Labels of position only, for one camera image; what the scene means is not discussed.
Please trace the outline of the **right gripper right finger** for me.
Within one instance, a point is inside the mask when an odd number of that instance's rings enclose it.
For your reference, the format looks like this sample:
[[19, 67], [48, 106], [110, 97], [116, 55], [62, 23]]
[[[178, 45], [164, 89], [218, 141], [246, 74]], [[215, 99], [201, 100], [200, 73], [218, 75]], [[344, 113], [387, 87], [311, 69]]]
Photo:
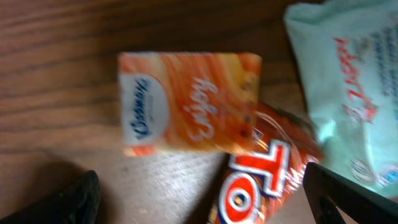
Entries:
[[344, 223], [340, 211], [357, 223], [397, 224], [397, 203], [317, 163], [307, 164], [303, 188], [316, 224]]

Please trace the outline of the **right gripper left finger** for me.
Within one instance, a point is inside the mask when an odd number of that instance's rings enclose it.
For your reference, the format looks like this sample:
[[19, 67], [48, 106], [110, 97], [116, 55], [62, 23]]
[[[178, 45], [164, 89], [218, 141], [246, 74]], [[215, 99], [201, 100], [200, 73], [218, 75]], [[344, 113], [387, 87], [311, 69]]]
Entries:
[[101, 200], [98, 175], [89, 170], [52, 193], [1, 219], [1, 224], [94, 224]]

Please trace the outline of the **teal wet wipes pack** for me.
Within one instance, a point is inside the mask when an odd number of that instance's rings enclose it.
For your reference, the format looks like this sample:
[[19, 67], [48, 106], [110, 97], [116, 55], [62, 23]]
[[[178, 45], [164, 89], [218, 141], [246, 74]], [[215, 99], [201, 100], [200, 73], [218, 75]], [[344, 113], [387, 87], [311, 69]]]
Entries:
[[397, 196], [397, 0], [296, 3], [284, 15], [327, 169]]

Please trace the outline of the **orange chocolate bar wrapper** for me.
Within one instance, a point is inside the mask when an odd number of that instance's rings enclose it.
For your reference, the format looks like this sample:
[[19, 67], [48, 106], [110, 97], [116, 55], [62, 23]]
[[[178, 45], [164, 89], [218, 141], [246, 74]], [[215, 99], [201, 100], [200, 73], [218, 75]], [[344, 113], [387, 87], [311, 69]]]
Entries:
[[301, 186], [306, 166], [323, 153], [311, 127], [294, 114], [259, 103], [254, 149], [229, 158], [209, 224], [265, 223]]

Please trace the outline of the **orange tissue pack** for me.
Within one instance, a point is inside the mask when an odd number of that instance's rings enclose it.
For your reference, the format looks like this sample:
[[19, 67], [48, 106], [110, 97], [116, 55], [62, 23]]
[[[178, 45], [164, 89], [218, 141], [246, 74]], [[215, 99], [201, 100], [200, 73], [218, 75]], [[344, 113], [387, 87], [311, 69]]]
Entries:
[[262, 59], [253, 53], [123, 52], [123, 151], [253, 150]]

